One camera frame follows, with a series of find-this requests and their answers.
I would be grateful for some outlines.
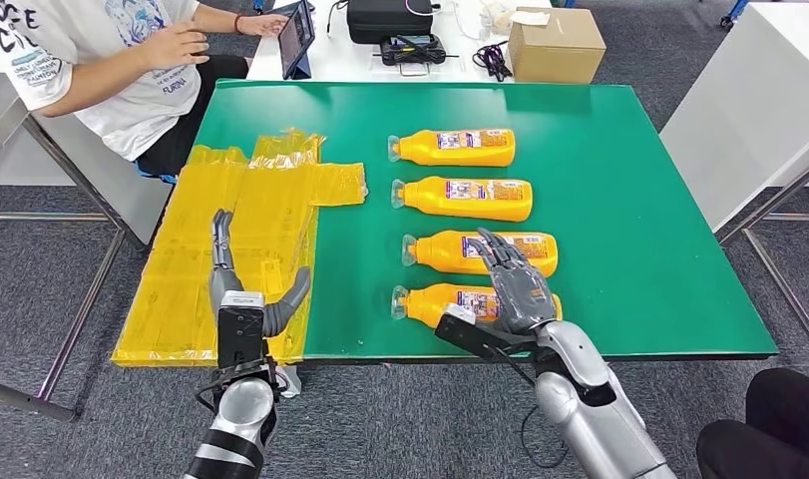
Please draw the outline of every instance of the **white cloth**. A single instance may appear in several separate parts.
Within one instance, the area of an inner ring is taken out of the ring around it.
[[[6,73],[29,110],[60,100],[72,69],[190,20],[195,0],[0,0]],[[194,65],[155,70],[75,115],[105,145],[135,160],[193,107],[202,80]]]

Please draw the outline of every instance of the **bottle label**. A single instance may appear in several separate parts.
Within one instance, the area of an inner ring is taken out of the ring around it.
[[[448,180],[445,198],[449,200],[521,200],[522,182],[511,180]]]
[[[509,141],[506,130],[463,130],[436,134],[436,146],[440,150],[504,147],[507,146]]]
[[[480,321],[498,318],[498,295],[493,292],[457,291],[457,305],[472,311]]]
[[[527,259],[548,257],[548,250],[545,249],[545,240],[542,237],[501,235],[501,238],[517,247]],[[481,243],[486,244],[481,237],[463,237],[463,257],[481,257],[475,247],[472,246],[471,240],[479,240]]]

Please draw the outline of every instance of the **plastic bottle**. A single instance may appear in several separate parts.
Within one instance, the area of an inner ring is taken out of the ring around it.
[[[505,167],[516,155],[512,130],[422,130],[399,139],[389,137],[389,161],[409,160],[419,165]]]
[[[551,298],[557,310],[557,319],[563,319],[560,298],[553,293]],[[494,289],[489,286],[461,286],[444,282],[413,290],[395,286],[392,290],[392,317],[411,317],[436,329],[448,303],[469,309],[479,321],[494,321],[498,318],[498,295]]]
[[[406,205],[431,215],[523,222],[533,203],[533,188],[523,180],[428,177],[392,182],[393,208]]]
[[[513,244],[545,277],[557,269],[557,241],[544,233],[496,233]],[[486,274],[486,266],[471,240],[483,239],[476,232],[439,232],[416,239],[405,235],[401,242],[401,261],[405,266],[427,264],[437,271]]]

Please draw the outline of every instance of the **gray carpet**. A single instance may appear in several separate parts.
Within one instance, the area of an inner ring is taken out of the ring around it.
[[[207,3],[246,5],[233,0]],[[718,43],[727,1],[581,0],[607,41],[596,80],[633,85],[658,127]],[[254,42],[211,36],[222,53]],[[0,188],[0,210],[88,211],[71,189]],[[790,208],[809,211],[809,192]],[[809,309],[809,225],[758,229]],[[0,381],[35,390],[69,327],[112,231],[102,225],[0,224]],[[698,477],[702,425],[743,417],[744,391],[775,365],[809,374],[809,338],[743,240],[728,251],[780,356],[767,361],[648,362],[615,366],[672,469]],[[206,369],[124,369],[108,361],[145,260],[125,245],[55,394],[77,403],[76,424],[0,406],[0,478],[180,477],[209,424],[192,390]],[[572,478],[569,455],[545,471],[522,452],[519,427],[531,391],[501,365],[304,367],[305,392],[279,408],[265,477]],[[560,441],[540,416],[526,438],[541,461]]]

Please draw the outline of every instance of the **yellow plastic sheet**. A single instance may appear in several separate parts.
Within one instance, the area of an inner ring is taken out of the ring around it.
[[[275,302],[297,269],[312,269],[317,207],[363,203],[362,164],[319,163],[322,137],[290,131],[260,137],[251,160],[236,148],[196,146],[163,225],[112,360],[121,366],[216,365],[215,322],[207,292],[210,221],[234,211],[230,247],[246,290]],[[311,293],[286,330],[269,340],[282,362],[301,359]]]

